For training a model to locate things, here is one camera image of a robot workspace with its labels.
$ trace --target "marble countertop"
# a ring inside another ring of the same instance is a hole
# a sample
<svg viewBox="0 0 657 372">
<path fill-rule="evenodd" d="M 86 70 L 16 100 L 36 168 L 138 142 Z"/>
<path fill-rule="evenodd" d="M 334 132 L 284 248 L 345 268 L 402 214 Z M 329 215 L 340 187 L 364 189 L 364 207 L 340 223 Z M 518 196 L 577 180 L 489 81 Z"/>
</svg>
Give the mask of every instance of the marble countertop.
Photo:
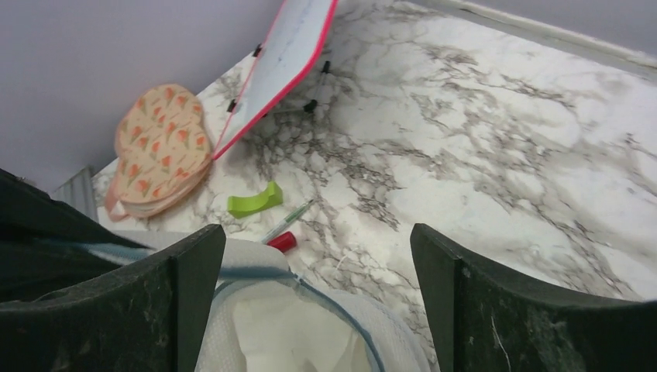
<svg viewBox="0 0 657 372">
<path fill-rule="evenodd" d="M 201 190 L 113 229 L 191 232 L 220 223 L 258 239 L 292 227 L 293 270 L 401 315 L 435 360 L 409 237 L 427 223 L 553 284 L 657 298 L 657 86 L 612 67 L 405 2 L 340 3 L 318 67 L 284 99 L 303 105 L 332 63 L 314 116 L 269 115 Z M 250 57 L 199 98 L 215 139 Z M 94 179 L 99 209 L 116 162 Z M 275 180 L 281 207 L 235 220 L 230 195 Z"/>
</svg>

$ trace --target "green sticky tab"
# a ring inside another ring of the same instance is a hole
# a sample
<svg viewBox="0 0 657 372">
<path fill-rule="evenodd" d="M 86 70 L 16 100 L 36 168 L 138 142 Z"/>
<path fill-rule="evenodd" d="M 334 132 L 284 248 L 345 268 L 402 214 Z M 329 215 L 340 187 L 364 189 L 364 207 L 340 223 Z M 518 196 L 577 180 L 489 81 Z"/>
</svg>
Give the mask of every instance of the green sticky tab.
<svg viewBox="0 0 657 372">
<path fill-rule="evenodd" d="M 283 204 L 283 190 L 276 182 L 270 181 L 267 189 L 254 196 L 229 196 L 228 213 L 236 219 L 243 219 L 253 213 L 262 212 L 265 209 Z"/>
</svg>

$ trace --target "peach oven mitt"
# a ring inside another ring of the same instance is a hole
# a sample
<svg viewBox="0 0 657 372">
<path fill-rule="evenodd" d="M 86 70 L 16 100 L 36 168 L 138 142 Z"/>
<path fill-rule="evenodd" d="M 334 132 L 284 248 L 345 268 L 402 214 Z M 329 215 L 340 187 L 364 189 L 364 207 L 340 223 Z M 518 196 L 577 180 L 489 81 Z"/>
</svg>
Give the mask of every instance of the peach oven mitt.
<svg viewBox="0 0 657 372">
<path fill-rule="evenodd" d="M 210 169 L 201 102 L 176 84 L 155 87 L 137 100 L 119 123 L 114 147 L 119 165 L 105 196 L 112 221 L 162 212 Z"/>
</svg>

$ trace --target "pen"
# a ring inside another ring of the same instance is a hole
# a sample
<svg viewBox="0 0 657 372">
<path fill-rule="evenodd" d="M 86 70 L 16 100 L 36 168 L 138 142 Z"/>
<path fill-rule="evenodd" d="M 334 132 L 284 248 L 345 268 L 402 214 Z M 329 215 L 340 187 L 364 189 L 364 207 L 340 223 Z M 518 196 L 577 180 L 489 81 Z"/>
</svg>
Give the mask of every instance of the pen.
<svg viewBox="0 0 657 372">
<path fill-rule="evenodd" d="M 285 229 L 290 227 L 294 223 L 294 221 L 298 220 L 300 217 L 304 215 L 309 209 L 310 206 L 312 205 L 314 200 L 310 200 L 303 204 L 301 207 L 297 208 L 294 210 L 294 212 L 290 213 L 285 217 L 285 219 L 281 222 L 278 223 L 278 225 L 274 226 L 273 229 L 271 229 L 261 240 L 260 242 L 262 244 L 267 244 L 270 240 L 273 238 L 279 236 Z"/>
</svg>

